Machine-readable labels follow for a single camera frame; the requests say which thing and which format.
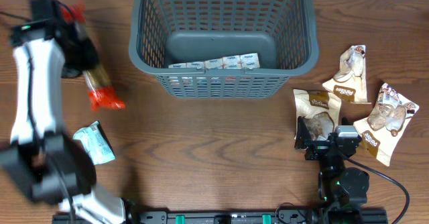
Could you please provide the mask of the orange cookie package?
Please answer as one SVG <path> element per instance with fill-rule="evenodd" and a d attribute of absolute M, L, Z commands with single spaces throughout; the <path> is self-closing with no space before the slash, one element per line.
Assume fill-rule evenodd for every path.
<path fill-rule="evenodd" d="M 60 6 L 65 21 L 68 23 L 75 23 L 77 31 L 84 35 L 82 41 L 86 63 L 84 63 L 85 70 L 83 70 L 82 73 L 85 77 L 86 85 L 88 86 L 91 109 L 93 111 L 99 108 L 113 110 L 124 109 L 125 102 L 115 93 L 108 74 L 99 60 L 97 50 L 86 34 L 84 4 L 80 3 L 67 6 L 61 3 Z"/>

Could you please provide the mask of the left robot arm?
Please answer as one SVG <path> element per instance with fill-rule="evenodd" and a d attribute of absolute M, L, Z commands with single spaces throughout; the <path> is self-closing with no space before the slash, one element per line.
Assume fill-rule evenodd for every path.
<path fill-rule="evenodd" d="M 101 67 L 79 8 L 30 0 L 32 16 L 11 29 L 17 113 L 1 166 L 31 202 L 58 205 L 69 222 L 133 223 L 127 203 L 97 183 L 90 156 L 65 132 L 61 80 Z"/>

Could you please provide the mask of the beige Pantree snack bag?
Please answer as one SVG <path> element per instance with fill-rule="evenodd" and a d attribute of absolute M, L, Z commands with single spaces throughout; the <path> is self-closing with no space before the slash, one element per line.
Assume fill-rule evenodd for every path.
<path fill-rule="evenodd" d="M 302 117 L 311 139 L 327 140 L 339 122 L 341 100 L 326 91 L 294 89 L 296 117 Z"/>

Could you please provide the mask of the white tissue multipack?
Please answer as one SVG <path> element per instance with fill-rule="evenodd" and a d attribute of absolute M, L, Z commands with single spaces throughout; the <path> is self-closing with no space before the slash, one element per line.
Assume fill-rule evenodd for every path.
<path fill-rule="evenodd" d="M 210 59 L 205 61 L 181 62 L 168 66 L 168 68 L 195 68 L 197 70 L 252 70 L 260 68 L 257 53 L 224 56 L 222 58 Z M 164 84 L 169 83 L 172 87 L 178 88 L 180 85 L 191 86 L 211 84 L 220 85 L 222 83 L 220 76 L 167 76 L 160 78 L 159 81 Z"/>

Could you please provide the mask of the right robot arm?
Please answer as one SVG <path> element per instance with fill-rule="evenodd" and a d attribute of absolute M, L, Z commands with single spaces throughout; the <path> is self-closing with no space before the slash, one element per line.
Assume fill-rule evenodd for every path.
<path fill-rule="evenodd" d="M 356 153 L 361 136 L 352 125 L 339 125 L 326 140 L 313 140 L 303 117 L 297 119 L 296 149 L 306 160 L 319 163 L 318 194 L 323 206 L 306 214 L 307 223 L 362 223 L 361 205 L 367 202 L 369 175 L 345 166 Z"/>

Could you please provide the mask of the teal wipes packet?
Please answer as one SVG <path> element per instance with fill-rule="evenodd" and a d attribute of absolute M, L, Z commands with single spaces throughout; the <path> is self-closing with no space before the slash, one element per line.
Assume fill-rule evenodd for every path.
<path fill-rule="evenodd" d="M 107 138 L 104 137 L 98 121 L 88 127 L 79 129 L 73 135 L 73 140 L 81 142 L 94 165 L 105 164 L 115 160 L 113 149 L 109 145 Z"/>

